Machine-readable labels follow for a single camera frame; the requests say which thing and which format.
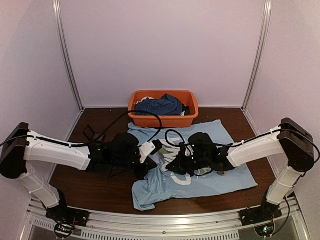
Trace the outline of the light blue printed t-shirt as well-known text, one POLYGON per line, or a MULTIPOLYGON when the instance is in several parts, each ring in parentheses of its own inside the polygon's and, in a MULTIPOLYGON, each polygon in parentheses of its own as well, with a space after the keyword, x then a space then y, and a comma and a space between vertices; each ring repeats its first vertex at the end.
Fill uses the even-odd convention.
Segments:
MULTIPOLYGON (((188 143, 191 135, 202 132, 207 133, 214 143, 230 144, 233 139, 223 126, 221 120, 194 124, 191 127, 176 128, 183 139, 188 143)), ((140 144, 144 144, 155 133, 155 128, 143 128, 134 123, 128 124, 128 133, 134 135, 140 144)), ((221 176, 217 172, 204 175, 210 168, 197 170, 199 176, 179 175, 165 170, 178 154, 178 148, 168 145, 165 141, 165 132, 162 129, 155 139, 160 139, 164 150, 160 150, 150 158, 158 165, 150 170, 144 180, 136 181, 131 189, 134 209, 148 211, 155 209, 155 204, 168 199, 190 199, 197 197, 210 197, 228 194, 258 186, 246 164, 227 171, 221 176)))

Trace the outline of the painted round brooch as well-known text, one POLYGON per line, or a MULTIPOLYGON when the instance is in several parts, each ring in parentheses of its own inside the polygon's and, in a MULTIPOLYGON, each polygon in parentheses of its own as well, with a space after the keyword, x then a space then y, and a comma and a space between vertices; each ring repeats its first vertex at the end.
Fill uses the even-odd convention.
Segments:
POLYGON ((227 172, 226 171, 218 171, 217 174, 220 176, 225 176, 227 174, 227 172))

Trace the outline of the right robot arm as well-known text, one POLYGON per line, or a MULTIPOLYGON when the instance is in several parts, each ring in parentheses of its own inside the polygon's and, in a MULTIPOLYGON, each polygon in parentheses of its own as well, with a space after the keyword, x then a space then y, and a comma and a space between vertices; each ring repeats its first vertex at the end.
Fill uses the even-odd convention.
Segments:
POLYGON ((280 203, 295 187, 299 179, 310 171, 316 162, 312 135, 290 118, 281 120, 279 126, 268 132, 239 143, 214 143, 207 133, 197 132, 187 142, 174 144, 179 152, 166 166, 179 175, 194 176, 195 171, 210 168, 215 172, 227 172, 247 163, 275 155, 285 155, 286 167, 268 188, 261 206, 256 210, 259 220, 268 220, 280 203))

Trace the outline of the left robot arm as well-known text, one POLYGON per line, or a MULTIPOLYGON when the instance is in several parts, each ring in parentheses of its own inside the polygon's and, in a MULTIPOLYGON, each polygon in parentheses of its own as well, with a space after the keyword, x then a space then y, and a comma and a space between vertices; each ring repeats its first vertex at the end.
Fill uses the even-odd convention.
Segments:
POLYGON ((18 179, 30 194, 42 201, 61 222, 72 218, 64 194, 38 175, 32 161, 68 166, 80 171, 106 173, 133 171, 143 178, 157 164, 150 158, 162 148, 159 140, 140 144, 132 134, 118 133, 110 142, 95 139, 88 143, 72 143, 48 138, 20 123, 1 144, 0 173, 7 179, 18 179))

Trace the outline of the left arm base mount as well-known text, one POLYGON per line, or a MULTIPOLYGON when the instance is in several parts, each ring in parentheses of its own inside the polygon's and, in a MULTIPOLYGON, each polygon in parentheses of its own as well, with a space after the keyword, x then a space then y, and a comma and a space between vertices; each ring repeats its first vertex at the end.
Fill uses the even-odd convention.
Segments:
POLYGON ((67 224, 71 227, 86 227, 90 213, 86 210, 58 205, 46 209, 46 217, 59 224, 67 224))

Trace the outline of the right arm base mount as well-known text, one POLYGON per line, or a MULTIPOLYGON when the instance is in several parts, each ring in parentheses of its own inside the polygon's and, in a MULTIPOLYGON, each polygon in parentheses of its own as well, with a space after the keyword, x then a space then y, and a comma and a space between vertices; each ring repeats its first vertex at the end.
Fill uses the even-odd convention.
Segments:
POLYGON ((271 209, 269 207, 252 207, 238 212, 242 226, 255 225, 262 222, 271 221, 282 216, 279 207, 271 209))

